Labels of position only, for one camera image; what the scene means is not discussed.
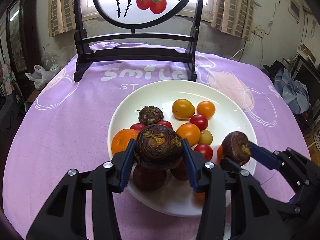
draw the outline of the orange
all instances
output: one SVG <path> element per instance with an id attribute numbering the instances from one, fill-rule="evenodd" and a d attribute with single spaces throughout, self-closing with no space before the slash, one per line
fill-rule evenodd
<path id="1" fill-rule="evenodd" d="M 204 197 L 205 197 L 205 192 L 202 193 L 196 193 L 195 192 L 195 196 L 200 199 L 201 201 L 204 201 Z"/>
<path id="2" fill-rule="evenodd" d="M 216 112 L 216 107 L 210 101 L 202 101 L 197 106 L 197 114 L 203 114 L 207 118 L 210 118 Z"/>
<path id="3" fill-rule="evenodd" d="M 172 105 L 174 117 L 180 120 L 191 118 L 195 112 L 196 109 L 193 104 L 186 99 L 178 99 Z"/>
<path id="4" fill-rule="evenodd" d="M 138 131 L 134 129 L 123 129 L 119 131 L 114 138 L 112 139 L 111 143 L 111 152 L 112 154 L 116 154 L 118 152 L 125 151 L 127 148 L 130 139 L 137 139 Z"/>
<path id="5" fill-rule="evenodd" d="M 217 150 L 217 161 L 220 163 L 222 158 L 224 158 L 224 155 L 223 155 L 223 151 L 222 151 L 222 145 L 220 145 Z"/>
<path id="6" fill-rule="evenodd" d="M 200 140 L 201 132 L 200 129 L 193 123 L 185 123 L 177 129 L 177 134 L 182 139 L 187 139 L 190 146 L 194 146 Z"/>

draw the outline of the cherry tomato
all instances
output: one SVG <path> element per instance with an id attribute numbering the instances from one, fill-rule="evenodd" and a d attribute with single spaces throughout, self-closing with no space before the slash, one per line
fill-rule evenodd
<path id="1" fill-rule="evenodd" d="M 177 134 L 182 137 L 182 139 L 187 139 L 190 146 L 194 146 L 200 139 L 201 132 L 199 128 L 193 123 L 185 123 L 177 129 Z"/>
<path id="2" fill-rule="evenodd" d="M 150 10 L 154 14 L 163 13 L 166 7 L 167 7 L 166 0 L 151 0 Z"/>
<path id="3" fill-rule="evenodd" d="M 151 0 L 137 0 L 137 6 L 141 10 L 147 10 L 150 7 Z"/>
<path id="4" fill-rule="evenodd" d="M 157 124 L 162 124 L 162 125 L 168 126 L 169 128 L 172 129 L 172 124 L 168 121 L 161 120 L 161 121 L 157 122 Z"/>
<path id="5" fill-rule="evenodd" d="M 178 99 L 172 105 L 174 117 L 180 120 L 191 118 L 195 112 L 195 107 L 186 99 Z"/>
<path id="6" fill-rule="evenodd" d="M 143 123 L 135 123 L 135 124 L 131 125 L 130 129 L 134 129 L 138 132 L 141 132 L 141 130 L 145 127 L 146 126 Z"/>
<path id="7" fill-rule="evenodd" d="M 207 145 L 207 144 L 198 144 L 195 148 L 194 151 L 202 153 L 204 156 L 205 160 L 208 162 L 212 159 L 213 156 L 213 150 L 212 148 Z"/>
<path id="8" fill-rule="evenodd" d="M 207 118 L 210 118 L 216 112 L 216 107 L 210 101 L 202 101 L 197 106 L 197 114 L 203 114 Z"/>
<path id="9" fill-rule="evenodd" d="M 198 126 L 200 131 L 207 129 L 208 127 L 208 118 L 206 118 L 205 115 L 202 114 L 194 115 L 193 117 L 191 117 L 189 122 Z"/>

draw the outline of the white plate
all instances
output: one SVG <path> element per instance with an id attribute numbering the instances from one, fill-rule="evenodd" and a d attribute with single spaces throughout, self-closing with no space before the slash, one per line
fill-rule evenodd
<path id="1" fill-rule="evenodd" d="M 245 133 L 250 141 L 257 143 L 257 138 L 253 127 L 236 103 L 221 92 L 202 85 L 200 83 L 184 80 L 165 80 L 143 86 L 128 95 L 114 112 L 108 130 L 108 151 L 110 159 L 111 142 L 113 137 L 122 129 L 130 128 L 134 123 L 138 123 L 139 110 L 144 106 L 159 107 L 164 120 L 169 121 L 173 129 L 176 130 L 180 125 L 187 123 L 175 119 L 172 115 L 171 107 L 175 100 L 185 98 L 194 107 L 205 100 L 211 101 L 216 106 L 216 113 L 209 119 L 208 130 L 213 135 L 211 147 L 213 149 L 212 161 L 216 161 L 216 151 L 221 145 L 227 134 L 233 131 Z M 256 167 L 256 161 L 251 158 L 243 166 L 252 175 Z M 167 171 L 167 180 L 164 186 L 154 192 L 143 192 L 137 189 L 132 176 L 130 177 L 127 189 L 129 192 L 145 205 L 159 212 L 180 216 L 194 217 L 202 213 L 202 204 L 193 195 L 193 190 L 188 181 L 178 181 L 170 171 Z"/>

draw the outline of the blue cloth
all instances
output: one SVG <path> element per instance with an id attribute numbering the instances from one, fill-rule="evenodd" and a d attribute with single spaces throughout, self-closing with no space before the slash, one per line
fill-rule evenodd
<path id="1" fill-rule="evenodd" d="M 294 114 L 309 109 L 309 95 L 305 84 L 292 80 L 288 70 L 281 68 L 275 78 L 275 88 Z"/>

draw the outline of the checkered curtain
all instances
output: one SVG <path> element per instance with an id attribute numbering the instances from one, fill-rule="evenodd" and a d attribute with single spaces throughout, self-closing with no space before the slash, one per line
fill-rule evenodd
<path id="1" fill-rule="evenodd" d="M 254 0 L 215 0 L 211 26 L 250 40 Z"/>
<path id="2" fill-rule="evenodd" d="M 50 37 L 75 29 L 73 0 L 49 0 L 48 24 Z"/>

